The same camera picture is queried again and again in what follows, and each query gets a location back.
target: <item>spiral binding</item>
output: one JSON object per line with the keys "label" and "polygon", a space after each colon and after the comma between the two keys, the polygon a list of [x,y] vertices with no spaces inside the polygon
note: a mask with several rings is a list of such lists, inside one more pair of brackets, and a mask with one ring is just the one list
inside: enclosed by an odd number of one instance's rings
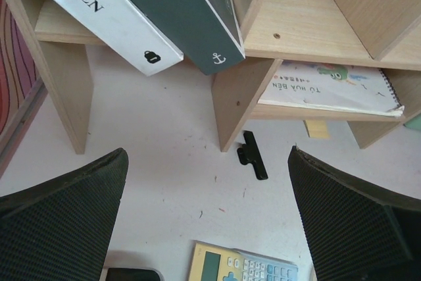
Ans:
{"label": "spiral binding", "polygon": [[394,98],[396,104],[398,107],[402,107],[402,103],[399,100],[399,97],[396,94],[395,88],[393,88],[389,78],[385,75],[384,71],[382,69],[380,69],[380,72],[382,73],[383,79],[384,81],[387,83],[387,87],[389,88],[390,94],[392,95],[392,97]]}

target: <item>anchor logo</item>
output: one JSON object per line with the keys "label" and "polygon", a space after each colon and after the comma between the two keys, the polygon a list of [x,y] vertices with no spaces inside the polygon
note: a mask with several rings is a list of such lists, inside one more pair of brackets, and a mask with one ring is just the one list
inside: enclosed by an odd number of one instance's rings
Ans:
{"label": "anchor logo", "polygon": [[223,59],[220,59],[221,55],[219,55],[218,53],[213,53],[213,59],[215,59],[215,61],[213,62],[214,64],[222,64],[226,61],[226,58],[223,57]]}

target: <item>black binder clip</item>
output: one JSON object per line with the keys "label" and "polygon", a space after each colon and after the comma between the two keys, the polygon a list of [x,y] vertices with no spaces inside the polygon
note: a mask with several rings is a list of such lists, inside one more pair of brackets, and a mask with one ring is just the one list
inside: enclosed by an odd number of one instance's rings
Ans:
{"label": "black binder clip", "polygon": [[244,131],[245,144],[237,148],[239,161],[242,165],[252,164],[255,169],[256,178],[259,180],[268,179],[268,174],[263,164],[255,136],[251,131]]}

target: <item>calculator screen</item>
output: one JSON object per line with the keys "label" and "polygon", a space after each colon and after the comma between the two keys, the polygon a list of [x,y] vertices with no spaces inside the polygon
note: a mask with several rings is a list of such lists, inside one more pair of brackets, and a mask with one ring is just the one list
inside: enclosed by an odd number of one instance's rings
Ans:
{"label": "calculator screen", "polygon": [[200,281],[217,281],[221,255],[207,251]]}

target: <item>white desk surface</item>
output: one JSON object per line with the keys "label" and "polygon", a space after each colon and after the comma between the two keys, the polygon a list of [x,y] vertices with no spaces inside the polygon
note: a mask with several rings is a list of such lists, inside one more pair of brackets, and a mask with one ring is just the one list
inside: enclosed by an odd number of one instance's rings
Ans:
{"label": "white desk surface", "polygon": [[[189,63],[145,77],[106,47],[89,47],[95,91],[85,155],[76,155],[48,97],[0,179],[0,195],[29,188],[123,147],[130,167],[105,265],[153,267],[184,281],[193,240],[293,261],[311,257],[287,169],[291,146],[346,172],[421,199],[421,133],[400,128],[360,150],[346,122],[331,140],[301,121],[250,120],[269,180],[221,153],[211,78]],[[237,138],[243,141],[242,135]]]}

